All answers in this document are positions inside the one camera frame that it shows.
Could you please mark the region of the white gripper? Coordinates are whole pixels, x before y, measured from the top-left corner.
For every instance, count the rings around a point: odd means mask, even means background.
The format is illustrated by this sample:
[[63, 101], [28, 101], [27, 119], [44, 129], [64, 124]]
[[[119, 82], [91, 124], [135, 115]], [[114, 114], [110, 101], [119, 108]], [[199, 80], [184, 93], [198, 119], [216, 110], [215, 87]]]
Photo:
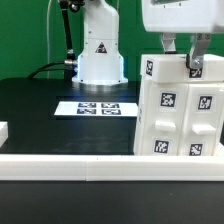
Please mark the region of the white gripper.
[[160, 36], [165, 54], [177, 53], [175, 33], [195, 33], [191, 35], [186, 67], [201, 69], [210, 34], [224, 33], [224, 0], [141, 0], [141, 4], [148, 32], [171, 32]]

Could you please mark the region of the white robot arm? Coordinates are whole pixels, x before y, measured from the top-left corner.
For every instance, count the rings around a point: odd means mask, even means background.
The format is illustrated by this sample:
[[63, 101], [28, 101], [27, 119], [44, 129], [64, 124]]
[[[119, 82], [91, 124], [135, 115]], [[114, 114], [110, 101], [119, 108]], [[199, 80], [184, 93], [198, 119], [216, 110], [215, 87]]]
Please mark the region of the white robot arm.
[[[224, 33], [224, 0], [141, 0], [146, 31], [163, 35], [163, 55], [144, 55], [142, 75], [157, 84], [219, 83], [224, 59], [207, 56], [213, 34]], [[105, 0], [84, 0], [84, 49], [77, 82], [125, 83], [118, 51], [119, 15]]]

